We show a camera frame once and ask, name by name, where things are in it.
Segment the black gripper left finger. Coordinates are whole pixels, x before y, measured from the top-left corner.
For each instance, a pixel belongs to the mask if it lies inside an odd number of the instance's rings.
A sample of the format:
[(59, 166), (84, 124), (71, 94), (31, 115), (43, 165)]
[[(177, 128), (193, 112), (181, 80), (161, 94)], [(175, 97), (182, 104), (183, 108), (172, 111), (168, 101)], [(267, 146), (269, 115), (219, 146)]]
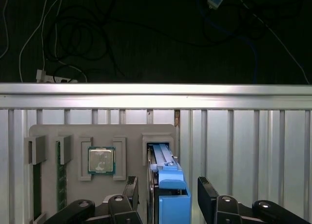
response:
[(96, 206), (91, 200), (70, 203), (45, 221), (46, 224), (141, 224), (138, 214), (138, 178), (128, 177), (122, 194), (113, 194)]

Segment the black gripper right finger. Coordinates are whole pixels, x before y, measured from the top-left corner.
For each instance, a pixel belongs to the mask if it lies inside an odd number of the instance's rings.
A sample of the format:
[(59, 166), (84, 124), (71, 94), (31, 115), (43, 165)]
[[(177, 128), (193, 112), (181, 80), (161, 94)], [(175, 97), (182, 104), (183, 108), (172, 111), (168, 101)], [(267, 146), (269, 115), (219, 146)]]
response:
[(220, 195), (205, 177), (197, 180), (197, 201), (208, 224), (307, 224), (308, 221), (268, 200), (247, 207), (230, 195)]

